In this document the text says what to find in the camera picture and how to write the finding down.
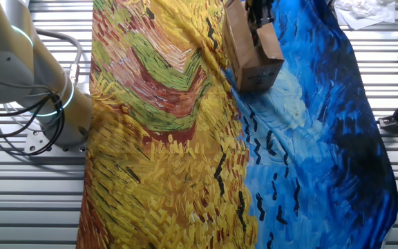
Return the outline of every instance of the white cable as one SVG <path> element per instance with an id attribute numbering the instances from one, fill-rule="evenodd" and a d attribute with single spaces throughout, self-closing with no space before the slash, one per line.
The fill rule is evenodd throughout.
<path id="1" fill-rule="evenodd" d="M 7 111 L 7 112 L 9 112 L 9 110 L 8 110 L 8 107 L 7 106 L 10 106 L 11 108 L 13 108 L 15 111 L 18 111 L 16 108 L 14 108 L 11 104 L 3 104 L 3 106 L 4 106 L 4 109 Z M 23 118 L 24 120 L 28 120 L 26 117 L 24 117 L 22 114 L 20 114 L 19 115 L 21 118 Z M 23 123 L 21 123 L 20 121 L 18 121 L 14 116 L 10 116 L 12 119 L 13 119 L 13 121 L 15 121 L 18 125 L 21 125 L 22 127 L 24 126 L 24 124 Z M 33 123 L 35 123 L 36 125 L 41 125 L 39 122 L 35 122 L 35 121 L 33 121 Z M 29 128 L 29 127 L 27 127 L 27 130 L 29 130 L 29 131 L 38 131 L 38 132 L 43 132 L 43 131 L 45 131 L 45 130 L 35 130 L 35 129 L 32 129 L 32 128 Z"/>

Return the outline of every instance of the cardboard box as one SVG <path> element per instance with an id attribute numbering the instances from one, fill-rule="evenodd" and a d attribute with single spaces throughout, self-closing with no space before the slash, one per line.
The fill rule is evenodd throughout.
<path id="1" fill-rule="evenodd" d="M 229 58 L 238 92 L 266 91 L 283 64 L 282 50 L 272 24 L 257 29 L 260 46 L 254 47 L 246 12 L 238 0 L 225 5 L 224 49 Z"/>

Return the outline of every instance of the slatted metal table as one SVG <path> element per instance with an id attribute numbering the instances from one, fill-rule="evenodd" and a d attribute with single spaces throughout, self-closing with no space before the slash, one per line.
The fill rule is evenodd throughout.
<path id="1" fill-rule="evenodd" d="M 91 0 L 31 0 L 32 19 L 38 28 L 56 30 L 82 43 L 78 87 L 88 92 L 91 62 Z M 398 20 L 352 31 L 350 38 L 372 110 L 376 118 L 398 107 Z M 69 43 L 42 37 L 63 67 L 76 50 Z M 18 129 L 1 119 L 5 132 Z M 398 135 L 381 131 L 398 187 Z M 11 139 L 23 148 L 26 134 Z M 0 150 L 0 249 L 74 249 L 82 199 L 84 161 L 57 158 L 39 165 L 19 161 Z M 398 249 L 398 217 L 385 249 Z"/>

